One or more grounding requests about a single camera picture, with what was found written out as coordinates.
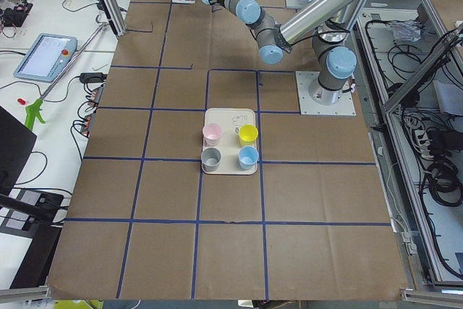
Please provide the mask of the black power adapter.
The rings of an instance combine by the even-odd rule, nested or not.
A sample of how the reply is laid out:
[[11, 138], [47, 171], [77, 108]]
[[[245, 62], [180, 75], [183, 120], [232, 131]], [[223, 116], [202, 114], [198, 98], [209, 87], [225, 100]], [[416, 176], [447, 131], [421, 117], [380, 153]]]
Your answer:
[[105, 81], [107, 74], [102, 72], [83, 72], [79, 76], [79, 80], [82, 84], [85, 83], [99, 83]]

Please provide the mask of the green handled grabber tool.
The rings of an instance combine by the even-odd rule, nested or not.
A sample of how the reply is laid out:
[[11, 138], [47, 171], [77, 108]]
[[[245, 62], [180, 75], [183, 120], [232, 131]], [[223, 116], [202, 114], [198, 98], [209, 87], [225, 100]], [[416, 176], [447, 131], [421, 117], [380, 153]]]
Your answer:
[[93, 41], [93, 39], [105, 28], [109, 25], [108, 22], [102, 22], [97, 29], [93, 32], [93, 34], [83, 43], [80, 50], [73, 54], [72, 58], [69, 60], [68, 63], [64, 66], [63, 70], [57, 75], [54, 81], [40, 94], [39, 98], [35, 100], [34, 103], [30, 104], [29, 106], [25, 107], [26, 111], [26, 118], [25, 118], [25, 126], [29, 130], [33, 130], [33, 125], [36, 119], [42, 124], [45, 124], [45, 120], [41, 116], [41, 106], [45, 97], [52, 91], [55, 85], [63, 78], [63, 76], [70, 70], [72, 65], [77, 61], [78, 57], [87, 46]]

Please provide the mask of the blue teach pendant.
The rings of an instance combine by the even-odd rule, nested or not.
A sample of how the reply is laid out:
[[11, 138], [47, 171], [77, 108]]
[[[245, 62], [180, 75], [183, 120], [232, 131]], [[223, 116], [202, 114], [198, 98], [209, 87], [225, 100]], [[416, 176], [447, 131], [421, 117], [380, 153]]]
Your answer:
[[75, 37], [41, 33], [13, 75], [20, 79], [52, 82], [70, 61], [76, 49]]

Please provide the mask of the pink plastic cup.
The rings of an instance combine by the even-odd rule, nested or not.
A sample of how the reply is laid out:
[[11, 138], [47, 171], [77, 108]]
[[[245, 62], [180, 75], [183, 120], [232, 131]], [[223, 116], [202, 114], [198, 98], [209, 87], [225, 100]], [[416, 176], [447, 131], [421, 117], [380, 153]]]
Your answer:
[[202, 129], [203, 139], [207, 146], [217, 146], [222, 136], [222, 128], [218, 123], [206, 124]]

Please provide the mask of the beige plastic tray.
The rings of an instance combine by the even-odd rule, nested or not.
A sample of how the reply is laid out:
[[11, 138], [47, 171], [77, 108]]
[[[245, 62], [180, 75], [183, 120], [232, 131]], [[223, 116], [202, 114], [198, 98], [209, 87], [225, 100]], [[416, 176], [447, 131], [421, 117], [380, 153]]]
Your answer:
[[203, 151], [206, 148], [217, 148], [221, 152], [221, 163], [215, 175], [251, 175], [257, 171], [258, 163], [253, 168], [243, 170], [239, 166], [239, 129], [245, 124], [256, 125], [255, 112], [251, 109], [210, 108], [205, 112], [204, 125], [218, 123], [222, 128], [222, 136], [217, 146], [207, 146], [203, 140]]

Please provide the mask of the grey plastic cup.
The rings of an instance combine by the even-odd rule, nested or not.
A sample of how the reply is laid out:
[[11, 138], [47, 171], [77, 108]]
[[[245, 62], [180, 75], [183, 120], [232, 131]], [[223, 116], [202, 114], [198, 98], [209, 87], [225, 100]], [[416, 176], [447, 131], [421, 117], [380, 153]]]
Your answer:
[[221, 163], [221, 152], [217, 148], [206, 148], [201, 153], [201, 164], [206, 173], [214, 172]]

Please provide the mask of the yellow plastic cup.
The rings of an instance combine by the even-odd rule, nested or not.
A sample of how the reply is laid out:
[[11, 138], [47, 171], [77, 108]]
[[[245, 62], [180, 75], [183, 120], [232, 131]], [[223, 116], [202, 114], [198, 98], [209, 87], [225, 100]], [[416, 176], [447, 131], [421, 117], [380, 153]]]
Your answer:
[[245, 124], [240, 127], [238, 135], [239, 142], [242, 147], [254, 146], [255, 141], [258, 138], [258, 129], [253, 124]]

